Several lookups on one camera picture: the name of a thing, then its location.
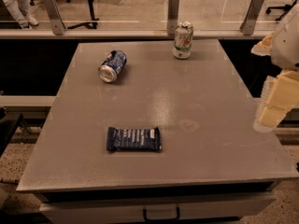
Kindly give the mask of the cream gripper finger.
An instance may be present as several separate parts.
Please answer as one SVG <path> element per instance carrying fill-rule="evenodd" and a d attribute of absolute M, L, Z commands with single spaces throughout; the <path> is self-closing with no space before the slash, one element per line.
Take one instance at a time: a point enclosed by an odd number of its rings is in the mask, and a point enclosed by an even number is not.
<path fill-rule="evenodd" d="M 262 41 L 254 45 L 251 49 L 251 53 L 258 56 L 270 56 L 271 55 L 271 44 L 272 44 L 273 33 L 265 36 Z"/>
<path fill-rule="evenodd" d="M 256 111 L 255 128 L 275 129 L 298 104 L 298 72 L 282 70 L 276 77 L 268 76 Z"/>

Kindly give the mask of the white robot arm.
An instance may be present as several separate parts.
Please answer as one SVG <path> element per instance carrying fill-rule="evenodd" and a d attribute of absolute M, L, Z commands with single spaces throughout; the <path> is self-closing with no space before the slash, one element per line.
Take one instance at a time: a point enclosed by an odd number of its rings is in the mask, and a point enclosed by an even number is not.
<path fill-rule="evenodd" d="M 253 128 L 269 133 L 299 104 L 299 5 L 295 5 L 278 24 L 276 30 L 254 45 L 251 52 L 269 56 L 281 68 L 276 77 L 263 83 Z"/>

